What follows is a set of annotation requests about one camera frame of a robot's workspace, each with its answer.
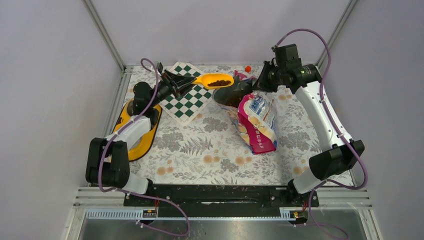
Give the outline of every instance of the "table surface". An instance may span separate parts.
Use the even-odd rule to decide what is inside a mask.
[[[204,73],[230,75],[245,68],[196,67]],[[261,66],[252,66],[250,74],[258,77],[261,70]],[[153,87],[154,74],[135,66],[125,103],[134,97],[134,85],[142,81]],[[227,114],[211,101],[187,126],[163,111],[152,148],[143,158],[130,163],[131,172],[157,184],[286,185],[305,171],[309,158],[321,150],[314,127],[296,97],[281,88],[274,98],[278,115],[277,151],[253,155]],[[348,171],[333,179],[353,185]]]

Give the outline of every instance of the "camera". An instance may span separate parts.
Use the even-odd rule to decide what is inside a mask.
[[[295,94],[300,87],[306,87],[308,83],[321,82],[322,77],[315,65],[302,65],[296,44],[274,46],[272,51],[275,58],[263,62],[264,66],[253,85],[253,90],[271,93],[277,92],[278,86],[284,85]]]

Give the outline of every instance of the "checkerboard cloth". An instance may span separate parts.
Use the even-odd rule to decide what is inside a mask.
[[[169,71],[183,76],[198,77],[204,73],[190,63],[177,62]],[[203,108],[212,100],[213,90],[202,85],[196,85],[182,98],[168,96],[160,106],[173,119],[183,126],[187,126]]]

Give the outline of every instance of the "purple cable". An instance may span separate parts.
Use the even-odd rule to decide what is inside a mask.
[[[156,71],[156,67],[155,67],[155,65],[154,65],[154,63],[152,62],[152,61],[150,61],[149,59],[147,59],[147,58],[142,58],[141,59],[141,61],[140,61],[140,63],[141,63],[141,66],[143,66],[143,68],[144,69],[146,69],[147,71],[149,71],[149,72],[151,72],[151,70],[150,69],[148,69],[147,67],[145,67],[144,66],[144,64],[143,64],[143,61],[147,61],[149,64],[151,64],[152,65],[152,67],[153,67],[153,70],[154,70],[154,75],[155,75],[155,77],[156,77],[156,86],[154,87],[154,91],[153,91],[153,95],[151,96],[151,99],[150,99],[150,101],[148,102],[148,104],[147,104],[147,106],[144,108],[144,110],[143,111],[141,111],[141,113],[138,115],[138,116],[136,116],[135,118],[134,118],[134,121],[136,121],[136,120],[138,120],[138,119],[140,119],[142,116],[143,116],[143,114],[146,112],[146,110],[150,107],[150,105],[152,105],[152,102],[153,102],[153,100],[155,99],[155,97],[156,97],[156,94],[157,94],[157,92],[158,92],[158,85],[159,85],[159,75],[158,75],[158,71]],[[105,163],[105,157],[106,157],[106,152],[108,151],[108,149],[109,149],[109,147],[110,147],[110,145],[111,145],[111,143],[113,142],[113,140],[120,134],[120,133],[122,133],[126,128],[128,128],[131,124],[133,124],[133,121],[129,121],[129,122],[127,122],[124,126],[122,126],[117,132],[116,132],[116,134],[114,134],[111,138],[110,138],[110,140],[106,143],[106,146],[104,146],[104,149],[103,149],[103,152],[101,153],[101,157],[100,157],[100,164],[99,164],[99,166],[98,166],[98,178],[97,178],[97,182],[98,182],[98,187],[100,188],[100,191],[101,192],[103,192],[103,193],[105,193],[105,192],[109,192],[109,191],[112,191],[112,190],[117,190],[117,191],[119,191],[119,192],[122,192],[122,193],[125,193],[125,194],[131,194],[131,195],[134,195],[134,196],[137,196],[137,197],[140,197],[140,198],[145,198],[145,199],[152,199],[152,200],[159,200],[159,201],[163,201],[163,202],[166,202],[166,203],[169,203],[169,204],[171,204],[172,206],[174,206],[176,209],[178,209],[181,213],[182,213],[182,215],[184,216],[184,218],[185,218],[185,221],[187,222],[187,232],[186,233],[173,233],[173,232],[169,232],[169,231],[166,231],[166,230],[162,230],[162,229],[159,229],[159,228],[156,228],[156,227],[153,227],[153,226],[149,226],[149,225],[145,225],[145,224],[141,224],[141,226],[143,227],[143,226],[146,226],[147,228],[149,228],[149,229],[153,229],[153,230],[156,230],[156,231],[159,231],[159,232],[162,232],[162,233],[165,233],[165,234],[168,234],[168,235],[172,235],[172,236],[175,236],[175,237],[185,237],[185,236],[187,236],[189,233],[190,233],[190,229],[191,229],[191,227],[190,227],[190,221],[189,221],[189,218],[187,217],[187,215],[186,215],[186,213],[178,206],[178,205],[176,205],[175,203],[173,203],[172,201],[170,201],[170,200],[167,200],[167,199],[164,199],[164,198],[160,198],[160,197],[154,197],[154,196],[147,196],[147,195],[143,195],[143,194],[138,194],[138,193],[135,193],[135,192],[129,192],[129,191],[127,191],[127,190],[123,190],[123,189],[120,189],[120,188],[116,188],[116,187],[111,187],[111,188],[108,188],[108,189],[104,189],[103,188],[103,185],[102,185],[102,172],[103,172],[103,164]]]
[[[335,129],[335,131],[337,132],[337,134],[340,136],[340,138],[341,138],[341,140],[344,142],[344,144],[346,144],[346,146],[349,148],[349,150],[350,150],[350,151],[352,152],[352,154],[355,156],[355,158],[356,158],[356,159],[357,159],[357,161],[359,162],[359,165],[361,166],[362,171],[363,171],[363,183],[362,183],[361,185],[359,185],[359,186],[348,186],[348,185],[345,185],[345,184],[343,184],[343,183],[341,183],[341,182],[338,182],[338,181],[336,181],[336,180],[333,180],[333,179],[327,179],[326,181],[323,181],[323,182],[321,182],[320,184],[318,184],[316,187],[314,187],[314,188],[312,189],[312,191],[310,192],[310,195],[309,195],[308,210],[309,210],[309,214],[310,214],[310,216],[312,217],[312,220],[314,221],[314,223],[312,223],[312,224],[317,225],[317,226],[318,226],[318,228],[319,228],[321,231],[323,231],[325,234],[327,234],[327,235],[328,235],[328,236],[330,236],[331,238],[338,239],[338,240],[347,240],[347,239],[349,239],[349,235],[348,235],[348,233],[347,233],[345,230],[343,230],[342,228],[340,228],[340,227],[338,227],[338,226],[336,226],[336,225],[327,224],[327,223],[324,225],[323,223],[318,223],[318,222],[315,220],[314,214],[312,213],[312,210],[311,210],[312,196],[313,196],[314,192],[316,191],[316,189],[317,189],[317,188],[322,187],[324,184],[326,184],[326,182],[331,182],[331,183],[337,184],[337,185],[339,185],[339,186],[341,186],[341,187],[344,187],[344,188],[346,188],[346,189],[350,189],[350,190],[359,190],[359,189],[362,189],[363,187],[365,187],[365,185],[366,185],[366,184],[367,184],[367,182],[368,182],[368,171],[367,171],[367,168],[365,167],[364,162],[362,161],[362,159],[361,159],[361,158],[360,158],[360,156],[358,155],[358,153],[357,153],[357,152],[355,151],[355,149],[351,146],[351,144],[349,143],[349,141],[348,141],[348,140],[347,140],[347,139],[346,139],[346,138],[342,135],[342,132],[340,131],[339,126],[337,126],[336,122],[334,121],[333,116],[332,116],[332,115],[331,115],[331,113],[330,113],[330,110],[329,110],[329,107],[327,106],[326,101],[324,101],[324,83],[325,83],[325,81],[326,81],[326,79],[327,79],[327,73],[329,72],[329,68],[330,68],[330,64],[331,64],[331,53],[330,53],[330,49],[329,49],[328,44],[327,44],[327,43],[326,43],[326,41],[324,40],[324,38],[323,38],[321,35],[319,35],[316,31],[313,31],[313,30],[310,30],[310,29],[307,29],[307,28],[299,28],[299,29],[292,30],[292,31],[288,32],[286,35],[284,35],[284,36],[283,36],[283,37],[282,37],[282,38],[281,38],[281,39],[277,42],[277,44],[275,45],[275,47],[278,47],[278,46],[280,45],[280,43],[281,43],[284,39],[286,39],[286,38],[287,38],[287,36],[288,36],[288,35],[290,35],[290,34],[292,34],[292,33],[295,33],[295,32],[309,32],[309,33],[312,33],[312,34],[316,35],[316,36],[317,36],[317,37],[321,40],[321,42],[324,44],[325,50],[326,50],[327,55],[328,55],[328,63],[327,63],[327,67],[325,68],[324,74],[322,75],[321,84],[320,84],[320,86],[319,86],[319,98],[320,98],[320,100],[321,100],[322,106],[324,107],[325,113],[327,114],[328,119],[329,119],[329,120],[330,120],[330,122],[331,122],[331,125],[333,126],[333,128]],[[336,229],[340,230],[341,232],[343,232],[343,233],[346,235],[346,237],[338,237],[338,236],[335,236],[335,235],[333,235],[333,234],[329,233],[328,231],[326,231],[325,229],[323,229],[321,226],[330,226],[330,227],[336,228]]]

